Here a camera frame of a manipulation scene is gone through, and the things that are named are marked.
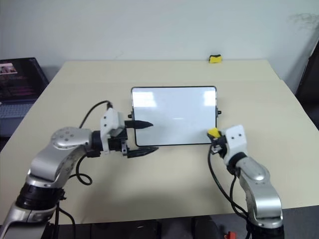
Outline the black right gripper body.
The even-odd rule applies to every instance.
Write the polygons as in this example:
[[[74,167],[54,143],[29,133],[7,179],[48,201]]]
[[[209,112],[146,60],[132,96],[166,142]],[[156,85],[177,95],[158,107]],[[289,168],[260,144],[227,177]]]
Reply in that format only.
[[[219,137],[219,145],[213,146],[214,154],[218,153],[220,156],[225,156],[227,153],[227,140],[225,136]]]

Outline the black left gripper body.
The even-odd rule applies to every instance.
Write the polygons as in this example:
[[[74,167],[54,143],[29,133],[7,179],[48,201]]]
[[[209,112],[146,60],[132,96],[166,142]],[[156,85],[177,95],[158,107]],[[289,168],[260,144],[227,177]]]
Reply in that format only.
[[[127,146],[127,130],[123,129],[117,136],[111,136],[108,139],[108,146],[110,151],[121,152],[123,156],[128,155],[128,146]]]

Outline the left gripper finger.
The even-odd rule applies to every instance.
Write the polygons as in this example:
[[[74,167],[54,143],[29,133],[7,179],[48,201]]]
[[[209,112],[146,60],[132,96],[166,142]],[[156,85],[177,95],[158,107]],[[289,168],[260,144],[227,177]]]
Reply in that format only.
[[[143,129],[153,126],[152,123],[142,120],[126,120],[124,121],[126,128]]]
[[[158,147],[140,147],[134,150],[127,150],[127,158],[142,157],[158,150]]]

